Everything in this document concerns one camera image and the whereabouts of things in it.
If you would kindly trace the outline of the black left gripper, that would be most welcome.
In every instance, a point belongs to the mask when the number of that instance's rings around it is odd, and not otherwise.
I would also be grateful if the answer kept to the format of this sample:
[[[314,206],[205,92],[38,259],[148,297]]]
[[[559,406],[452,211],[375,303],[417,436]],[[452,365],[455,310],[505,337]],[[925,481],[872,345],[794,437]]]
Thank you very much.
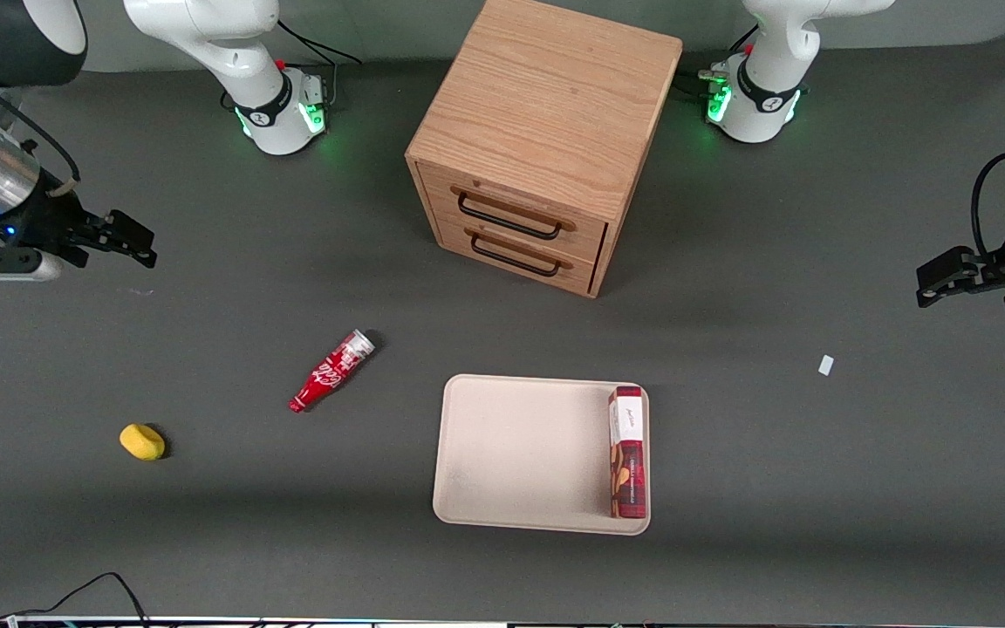
[[[977,229],[974,245],[980,257],[972,248],[952,247],[917,268],[919,309],[926,309],[946,297],[1005,289],[1005,240],[1000,247],[987,250],[982,231]],[[980,266],[981,281],[978,282]]]

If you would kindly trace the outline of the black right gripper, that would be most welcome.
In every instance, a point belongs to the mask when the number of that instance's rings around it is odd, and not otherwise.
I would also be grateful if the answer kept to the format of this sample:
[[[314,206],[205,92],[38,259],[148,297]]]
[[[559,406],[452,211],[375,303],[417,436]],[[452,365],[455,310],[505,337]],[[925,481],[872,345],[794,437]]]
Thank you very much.
[[[121,254],[145,268],[157,263],[153,231],[119,210],[93,215],[76,194],[32,192],[3,214],[3,260],[9,266],[37,266],[39,261],[85,266],[89,254],[84,246]]]

